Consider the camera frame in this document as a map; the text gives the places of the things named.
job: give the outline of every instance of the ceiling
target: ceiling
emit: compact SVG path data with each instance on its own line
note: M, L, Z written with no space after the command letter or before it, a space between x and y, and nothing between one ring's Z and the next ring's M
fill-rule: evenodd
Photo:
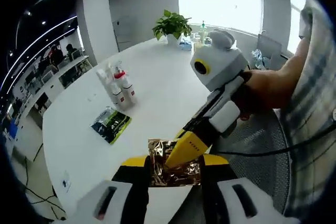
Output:
M4 16L2 33L5 35L0 44L0 82L7 74L8 66L11 68L22 52L39 36L64 20L75 16L76 0L3 0ZM72 19L49 32L43 39L37 41L29 48L16 63L11 71L22 62L27 62L35 53L45 47L55 38L72 28L77 27L77 20ZM6 81L4 90L7 91L11 81Z

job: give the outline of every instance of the potted plant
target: potted plant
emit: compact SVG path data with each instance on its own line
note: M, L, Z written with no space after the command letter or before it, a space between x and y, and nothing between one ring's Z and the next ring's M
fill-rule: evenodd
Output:
M184 18L177 13L164 10L162 18L159 18L152 30L155 37L159 40L163 35L167 37L169 45L179 45L181 34L188 36L191 34L191 27L187 24L191 18Z

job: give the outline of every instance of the gold foil bag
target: gold foil bag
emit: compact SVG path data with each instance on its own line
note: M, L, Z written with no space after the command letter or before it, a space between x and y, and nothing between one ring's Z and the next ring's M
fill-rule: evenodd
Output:
M176 141L149 139L148 149L151 159L151 187L199 185L201 181L198 158L186 164L169 169L165 162Z

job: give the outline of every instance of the desk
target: desk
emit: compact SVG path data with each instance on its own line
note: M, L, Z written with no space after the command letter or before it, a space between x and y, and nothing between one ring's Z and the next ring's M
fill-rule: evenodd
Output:
M190 66L192 53L152 39L107 60L122 60L138 103L125 114L132 122L113 145L90 125L112 106L96 70L88 71L51 104L43 117L43 141L49 177L67 215L77 201L104 179L111 180L123 161L148 154L148 138L173 139L202 106L209 91ZM65 171L71 186L61 181ZM149 188L145 223L168 223L191 186Z
M43 141L41 129L36 125L30 115L28 115L29 112L43 93L46 93L51 102L53 102L56 99L56 96L64 91L64 88L58 88L56 92L54 91L56 87L59 87L61 85L59 77L69 71L72 67L87 60L88 58L89 56L79 57L61 68L55 75L53 75L50 80L48 80L41 87L41 89L35 95L31 95L23 104L24 110L22 111L21 115L19 115L16 119L18 130L15 137L14 145L30 161L33 162Z

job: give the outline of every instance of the round table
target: round table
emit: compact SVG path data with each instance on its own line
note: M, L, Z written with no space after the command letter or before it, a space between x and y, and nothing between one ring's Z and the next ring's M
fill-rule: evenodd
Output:
M102 180L111 180L129 157L148 154L148 139L173 139L206 102L209 91L190 66L192 52L152 39L111 56L85 73L51 104L43 118L49 176L68 216L78 200ZM113 145L90 125L113 106L96 70L122 60L137 104L124 113L132 122ZM70 188L62 181L68 179ZM192 186L149 188L145 223L168 223Z

